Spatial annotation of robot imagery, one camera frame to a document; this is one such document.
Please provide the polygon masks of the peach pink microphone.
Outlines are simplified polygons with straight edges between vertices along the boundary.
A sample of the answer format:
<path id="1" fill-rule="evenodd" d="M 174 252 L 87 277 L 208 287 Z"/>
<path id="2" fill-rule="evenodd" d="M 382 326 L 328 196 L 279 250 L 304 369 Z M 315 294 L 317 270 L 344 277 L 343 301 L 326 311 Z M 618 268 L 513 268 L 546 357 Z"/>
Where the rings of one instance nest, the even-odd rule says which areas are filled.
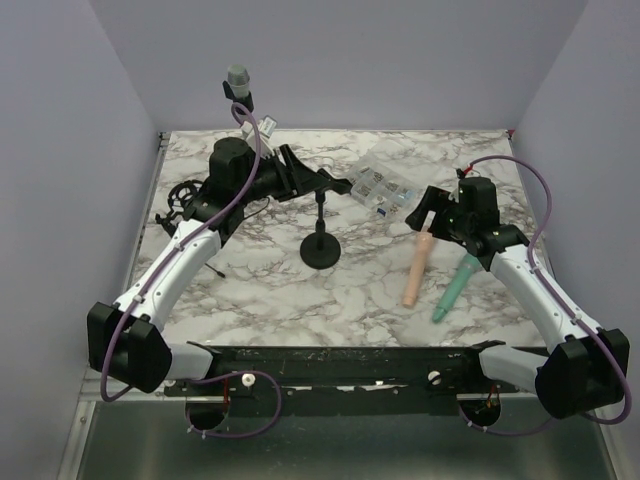
<path id="1" fill-rule="evenodd" d="M 402 296 L 402 305 L 412 308 L 418 299 L 425 270 L 435 245 L 435 238 L 428 231 L 416 234 L 416 243 L 407 285 Z"/>

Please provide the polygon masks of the mint green microphone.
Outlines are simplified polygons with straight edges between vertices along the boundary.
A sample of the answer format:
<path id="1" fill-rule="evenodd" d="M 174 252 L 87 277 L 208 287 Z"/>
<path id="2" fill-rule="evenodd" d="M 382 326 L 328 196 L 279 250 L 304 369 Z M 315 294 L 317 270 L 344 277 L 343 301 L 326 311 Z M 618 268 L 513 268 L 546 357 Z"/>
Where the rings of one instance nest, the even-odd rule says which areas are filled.
<path id="1" fill-rule="evenodd" d="M 466 254 L 461 259 L 454 276 L 432 313 L 433 323 L 438 324 L 444 320 L 447 314 L 455 306 L 458 297 L 466 288 L 471 277 L 481 269 L 482 266 L 476 257 Z"/>

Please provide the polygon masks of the black shock mount tripod stand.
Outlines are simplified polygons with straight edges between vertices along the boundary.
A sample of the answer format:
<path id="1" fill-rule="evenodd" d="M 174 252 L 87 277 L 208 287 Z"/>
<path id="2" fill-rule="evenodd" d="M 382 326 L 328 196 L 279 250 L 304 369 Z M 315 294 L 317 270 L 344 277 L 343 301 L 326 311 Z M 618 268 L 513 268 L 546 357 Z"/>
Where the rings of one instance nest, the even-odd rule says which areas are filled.
<path id="1" fill-rule="evenodd" d="M 189 179 L 174 186 L 167 195 L 168 212 L 165 214 L 156 213 L 154 221 L 157 225 L 172 237 L 177 225 L 176 219 L 183 216 L 184 210 L 192 198 L 199 192 L 203 182 L 201 180 Z"/>

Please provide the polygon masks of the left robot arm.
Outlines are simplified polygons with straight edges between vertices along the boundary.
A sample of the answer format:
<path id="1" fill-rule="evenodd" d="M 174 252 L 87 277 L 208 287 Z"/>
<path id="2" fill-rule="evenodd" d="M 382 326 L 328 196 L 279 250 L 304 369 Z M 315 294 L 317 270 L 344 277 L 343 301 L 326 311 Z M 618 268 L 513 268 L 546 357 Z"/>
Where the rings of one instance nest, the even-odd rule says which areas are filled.
<path id="1" fill-rule="evenodd" d="M 209 175 L 160 256 L 118 299 L 89 311 L 90 367 L 103 380 L 114 378 L 145 393 L 166 380 L 187 380 L 201 395 L 214 393 L 222 372 L 213 353 L 191 343 L 171 345 L 162 335 L 174 305 L 240 226 L 248 204 L 295 199 L 331 181 L 328 172 L 311 170 L 287 145 L 259 159 L 240 138 L 217 141 Z"/>

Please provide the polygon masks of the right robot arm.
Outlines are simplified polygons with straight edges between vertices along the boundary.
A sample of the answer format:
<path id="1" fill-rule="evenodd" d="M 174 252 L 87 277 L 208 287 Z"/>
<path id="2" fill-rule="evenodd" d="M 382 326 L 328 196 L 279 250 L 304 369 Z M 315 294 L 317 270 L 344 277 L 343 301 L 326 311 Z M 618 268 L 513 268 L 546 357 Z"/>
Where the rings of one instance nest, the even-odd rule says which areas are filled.
<path id="1" fill-rule="evenodd" d="M 562 290 L 533 251 L 532 242 L 500 219 L 497 191 L 485 177 L 463 178 L 456 192 L 430 186 L 407 225 L 456 243 L 504 284 L 534 322 L 547 355 L 487 343 L 464 362 L 460 379 L 480 392 L 495 380 L 537 396 L 555 419 L 622 403 L 632 397 L 626 379 L 630 344 L 618 329 L 606 330 Z"/>

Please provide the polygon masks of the black round base stand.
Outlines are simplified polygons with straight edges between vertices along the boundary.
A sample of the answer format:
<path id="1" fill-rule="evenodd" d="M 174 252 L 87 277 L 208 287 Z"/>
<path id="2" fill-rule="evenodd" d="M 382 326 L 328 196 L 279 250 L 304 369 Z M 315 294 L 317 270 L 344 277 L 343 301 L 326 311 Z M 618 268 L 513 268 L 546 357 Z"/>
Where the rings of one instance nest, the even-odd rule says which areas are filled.
<path id="1" fill-rule="evenodd" d="M 254 111 L 253 97 L 248 84 L 231 85 L 228 81 L 223 81 L 222 86 L 228 100 L 243 105 L 249 112 Z"/>

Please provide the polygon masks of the grey silver microphone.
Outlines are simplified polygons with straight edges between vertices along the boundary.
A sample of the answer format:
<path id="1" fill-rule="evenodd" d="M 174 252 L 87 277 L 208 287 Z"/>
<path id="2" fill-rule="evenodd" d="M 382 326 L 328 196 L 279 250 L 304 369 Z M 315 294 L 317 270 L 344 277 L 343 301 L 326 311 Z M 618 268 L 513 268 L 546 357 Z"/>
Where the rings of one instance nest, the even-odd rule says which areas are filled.
<path id="1" fill-rule="evenodd" d="M 223 83 L 227 99 L 244 105 L 249 111 L 254 109 L 250 91 L 250 76 L 245 66 L 231 65 L 227 70 L 227 80 Z"/>

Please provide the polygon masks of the clear screw organizer box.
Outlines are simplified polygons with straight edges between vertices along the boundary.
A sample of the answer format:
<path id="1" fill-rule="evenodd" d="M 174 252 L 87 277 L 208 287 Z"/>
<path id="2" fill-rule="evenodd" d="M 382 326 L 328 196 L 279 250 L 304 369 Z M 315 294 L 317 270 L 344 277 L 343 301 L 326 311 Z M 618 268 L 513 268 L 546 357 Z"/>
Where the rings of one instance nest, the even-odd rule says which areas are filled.
<path id="1" fill-rule="evenodd" d="M 366 209 L 385 218 L 404 212 L 416 199 L 419 187 L 390 168 L 380 149 L 366 152 L 348 171 L 351 197 Z"/>

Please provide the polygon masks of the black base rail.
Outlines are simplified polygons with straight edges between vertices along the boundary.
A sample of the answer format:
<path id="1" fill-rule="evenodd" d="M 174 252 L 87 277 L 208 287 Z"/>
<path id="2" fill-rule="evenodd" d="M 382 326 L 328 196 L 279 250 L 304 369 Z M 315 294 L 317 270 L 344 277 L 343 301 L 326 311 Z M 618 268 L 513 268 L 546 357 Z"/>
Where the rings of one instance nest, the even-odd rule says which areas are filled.
<path id="1" fill-rule="evenodd" d="M 473 347 L 212 347 L 212 377 L 253 371 L 283 388 L 423 387 L 484 394 L 494 382 Z"/>

